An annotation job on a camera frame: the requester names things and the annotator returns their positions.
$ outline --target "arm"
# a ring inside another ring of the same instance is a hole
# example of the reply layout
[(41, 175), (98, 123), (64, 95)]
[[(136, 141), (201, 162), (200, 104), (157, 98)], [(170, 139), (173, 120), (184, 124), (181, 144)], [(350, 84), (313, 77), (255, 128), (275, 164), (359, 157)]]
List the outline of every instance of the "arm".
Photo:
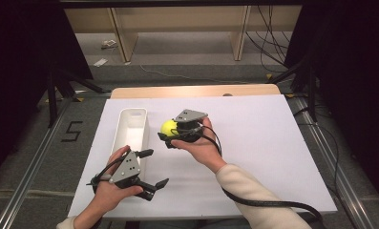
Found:
[[(203, 119), (202, 124), (212, 128), (207, 117)], [(208, 129), (204, 129), (203, 134), (215, 139)], [(227, 164), (209, 140), (200, 138), (194, 143), (173, 140), (171, 143), (179, 149), (188, 151), (197, 162), (209, 168), (216, 174), (221, 187), (235, 196), (253, 200), (280, 200), (245, 170)], [(239, 203), (236, 205), (252, 228), (310, 228), (290, 208), (250, 207)]]
[[(125, 146), (117, 150), (111, 155), (108, 164), (121, 157), (129, 149), (129, 146)], [(109, 168), (109, 170), (106, 171), (106, 174), (112, 175), (117, 166), (118, 165), (116, 164)], [(120, 189), (113, 183), (100, 182), (97, 186), (96, 194), (90, 204), (77, 217), (72, 217), (59, 223), (57, 229), (92, 228), (103, 215), (115, 209), (124, 198), (137, 195), (141, 192), (143, 192), (143, 190), (139, 186)]]

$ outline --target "wooden table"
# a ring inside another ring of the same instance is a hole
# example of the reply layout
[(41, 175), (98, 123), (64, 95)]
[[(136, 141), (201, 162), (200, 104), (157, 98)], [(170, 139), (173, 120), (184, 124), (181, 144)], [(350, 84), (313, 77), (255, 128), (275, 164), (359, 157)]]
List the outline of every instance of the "wooden table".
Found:
[(162, 97), (201, 97), (223, 95), (280, 94), (274, 84), (211, 85), (117, 88), (111, 98), (162, 98)]

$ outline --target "table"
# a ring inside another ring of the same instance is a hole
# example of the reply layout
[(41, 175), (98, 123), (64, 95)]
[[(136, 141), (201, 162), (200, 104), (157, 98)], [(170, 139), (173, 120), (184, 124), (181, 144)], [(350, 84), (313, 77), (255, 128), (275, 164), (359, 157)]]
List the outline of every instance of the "table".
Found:
[[(166, 149), (164, 143), (154, 136), (163, 118), (174, 117), (181, 107), (186, 106), (203, 112), (207, 110), (227, 161), (250, 171), (280, 198), (304, 202), (322, 212), (336, 211), (284, 97), (276, 86), (266, 84), (114, 90), (105, 105), (69, 216), (78, 214), (93, 197), (91, 187), (85, 184), (105, 166), (112, 150), (118, 112), (132, 106), (147, 109), (150, 123), (148, 145), (155, 150), (147, 157), (145, 181), (155, 183), (167, 177), (170, 181), (156, 192), (151, 202), (135, 197), (124, 199), (104, 218), (221, 219), (241, 216), (235, 204), (222, 193), (210, 171), (189, 154)], [(241, 123), (242, 128), (233, 130), (231, 120)], [(243, 125), (247, 120), (253, 124)], [(242, 144), (227, 143), (238, 142), (237, 139), (242, 139)]]

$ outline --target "hand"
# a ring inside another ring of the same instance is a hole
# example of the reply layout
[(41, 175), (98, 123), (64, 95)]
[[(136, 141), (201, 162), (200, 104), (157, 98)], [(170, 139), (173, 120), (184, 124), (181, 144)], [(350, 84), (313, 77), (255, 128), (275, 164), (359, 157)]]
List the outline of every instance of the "hand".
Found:
[[(129, 146), (124, 146), (114, 152), (109, 158), (108, 164), (121, 157), (130, 150)], [(110, 167), (105, 174), (112, 175), (119, 163)], [(96, 194), (91, 203), (74, 220), (74, 228), (91, 228), (107, 212), (115, 209), (117, 205), (126, 197), (137, 195), (143, 192), (139, 186), (132, 186), (125, 189), (118, 188), (115, 184), (101, 181), (97, 185)]]
[[(208, 117), (205, 117), (201, 124), (205, 127), (212, 129), (212, 123)], [(203, 128), (203, 134), (216, 140), (215, 135), (208, 128)], [(183, 149), (188, 151), (197, 162), (208, 167), (213, 173), (216, 173), (226, 162), (219, 155), (219, 151), (216, 146), (207, 140), (206, 138), (201, 137), (199, 140), (190, 143), (182, 140), (172, 140), (171, 144), (177, 147), (178, 149)]]
[[(118, 149), (111, 155), (108, 164), (121, 157), (129, 150), (130, 146), (124, 146)], [(113, 165), (105, 172), (105, 174), (113, 175), (119, 165), (120, 163)], [(139, 194), (141, 192), (143, 192), (143, 190), (139, 186), (120, 189), (113, 183), (102, 181), (97, 185), (97, 190), (93, 202), (95, 202), (95, 204), (106, 213), (115, 209), (124, 198)]]

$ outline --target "white container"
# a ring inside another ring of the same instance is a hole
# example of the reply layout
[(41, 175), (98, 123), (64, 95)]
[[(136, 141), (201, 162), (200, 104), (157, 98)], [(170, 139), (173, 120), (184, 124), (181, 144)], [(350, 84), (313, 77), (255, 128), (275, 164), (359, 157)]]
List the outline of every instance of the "white container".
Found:
[[(129, 145), (132, 151), (147, 150), (149, 133), (147, 110), (143, 108), (124, 109), (120, 112), (111, 154), (125, 145)], [(138, 158), (140, 165), (138, 177), (141, 180), (144, 180), (145, 161), (145, 158)]]

